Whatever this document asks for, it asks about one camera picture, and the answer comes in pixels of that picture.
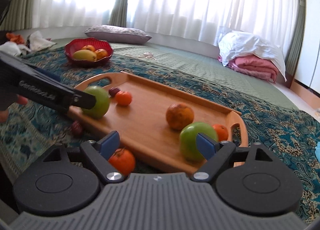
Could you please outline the left hand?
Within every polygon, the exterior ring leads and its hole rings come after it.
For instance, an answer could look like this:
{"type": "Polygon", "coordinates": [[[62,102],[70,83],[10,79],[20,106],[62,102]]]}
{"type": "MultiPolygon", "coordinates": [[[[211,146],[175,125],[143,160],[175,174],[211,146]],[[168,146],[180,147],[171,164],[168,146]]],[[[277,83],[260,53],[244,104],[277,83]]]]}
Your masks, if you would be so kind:
{"type": "Polygon", "coordinates": [[[12,104],[9,108],[7,108],[5,111],[0,111],[0,123],[4,123],[8,120],[8,116],[17,105],[26,105],[28,103],[28,99],[17,95],[17,100],[14,104],[12,104]]]}

